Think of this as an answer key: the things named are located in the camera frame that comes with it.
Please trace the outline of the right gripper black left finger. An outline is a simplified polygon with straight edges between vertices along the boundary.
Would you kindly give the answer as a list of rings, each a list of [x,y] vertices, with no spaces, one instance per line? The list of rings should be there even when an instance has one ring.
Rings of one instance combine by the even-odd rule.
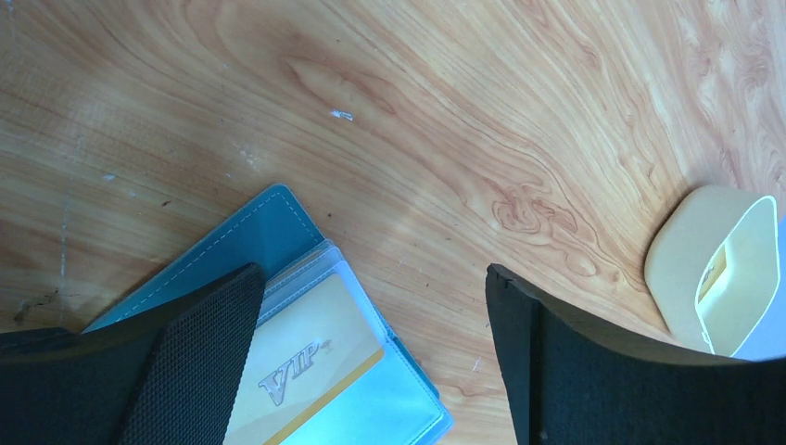
[[[4,333],[2,442],[221,443],[264,285],[250,263],[88,333]]]

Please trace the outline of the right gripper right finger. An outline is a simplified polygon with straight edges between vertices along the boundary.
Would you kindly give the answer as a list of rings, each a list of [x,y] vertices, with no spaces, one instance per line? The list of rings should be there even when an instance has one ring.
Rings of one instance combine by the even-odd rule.
[[[685,349],[612,324],[499,264],[488,318],[521,444],[781,444],[785,361]]]

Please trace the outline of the gold VIP card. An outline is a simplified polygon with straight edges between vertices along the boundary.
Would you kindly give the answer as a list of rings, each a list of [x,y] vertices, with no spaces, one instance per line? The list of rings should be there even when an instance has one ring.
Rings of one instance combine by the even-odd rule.
[[[226,444],[280,444],[385,355],[337,273],[258,327]]]

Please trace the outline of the blue card holder wallet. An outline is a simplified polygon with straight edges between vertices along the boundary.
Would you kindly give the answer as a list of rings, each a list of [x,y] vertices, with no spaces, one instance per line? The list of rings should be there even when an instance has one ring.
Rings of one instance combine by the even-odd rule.
[[[177,299],[250,262],[266,278],[256,329],[337,273],[385,351],[377,364],[280,444],[433,444],[450,430],[453,420],[436,387],[371,302],[340,249],[282,184],[250,200],[99,316],[92,328]]]

